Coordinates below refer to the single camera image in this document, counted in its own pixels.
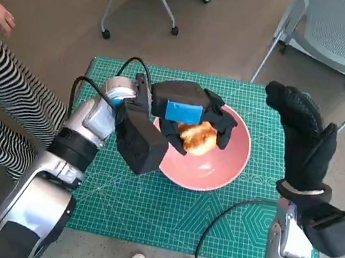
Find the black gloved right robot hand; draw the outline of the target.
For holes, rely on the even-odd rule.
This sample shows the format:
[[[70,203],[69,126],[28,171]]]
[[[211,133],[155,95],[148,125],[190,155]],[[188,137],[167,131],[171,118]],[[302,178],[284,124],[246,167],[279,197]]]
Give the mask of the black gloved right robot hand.
[[[285,181],[300,192],[323,190],[337,147],[337,125],[324,125],[311,97],[295,87],[272,81],[265,91],[285,132]]]

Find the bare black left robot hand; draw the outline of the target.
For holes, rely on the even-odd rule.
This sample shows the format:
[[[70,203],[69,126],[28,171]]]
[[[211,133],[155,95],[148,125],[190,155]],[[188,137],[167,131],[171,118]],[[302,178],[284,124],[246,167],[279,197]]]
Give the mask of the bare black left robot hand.
[[[238,123],[223,109],[224,100],[198,83],[164,81],[152,85],[152,113],[161,133],[181,155],[224,150]]]

